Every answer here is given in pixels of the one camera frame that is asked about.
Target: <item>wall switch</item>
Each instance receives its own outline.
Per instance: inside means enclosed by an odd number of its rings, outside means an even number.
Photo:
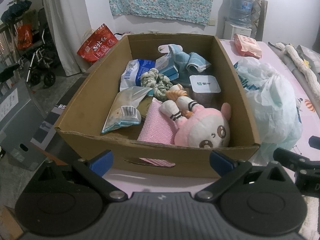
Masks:
[[[209,26],[215,26],[216,20],[215,19],[209,19]]]

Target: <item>gray box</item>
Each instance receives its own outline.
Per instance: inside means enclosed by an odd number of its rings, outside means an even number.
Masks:
[[[19,162],[13,164],[34,171],[46,159],[30,142],[44,118],[24,79],[0,98],[0,146]]]

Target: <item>gray ribbed surface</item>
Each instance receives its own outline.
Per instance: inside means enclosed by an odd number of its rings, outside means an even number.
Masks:
[[[226,223],[215,206],[193,200],[189,193],[134,193],[124,203],[113,203],[86,231],[59,238],[25,234],[21,240],[265,240]],[[274,240],[303,240],[297,234]]]

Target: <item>screw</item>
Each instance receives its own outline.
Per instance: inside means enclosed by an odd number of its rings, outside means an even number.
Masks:
[[[213,197],[213,194],[210,191],[206,191],[206,190],[199,191],[197,195],[201,199],[210,199]]]
[[[109,195],[113,199],[122,199],[125,197],[125,193],[121,190],[111,191]]]

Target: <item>red package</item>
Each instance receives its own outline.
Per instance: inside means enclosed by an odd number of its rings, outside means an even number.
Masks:
[[[262,57],[262,50],[255,39],[239,34],[235,34],[234,37],[237,51],[241,56],[255,57],[257,59]]]
[[[117,42],[117,38],[103,24],[82,44],[77,54],[86,61],[94,63],[104,57]]]
[[[22,50],[32,46],[32,27],[31,24],[23,24],[18,27],[17,48]]]

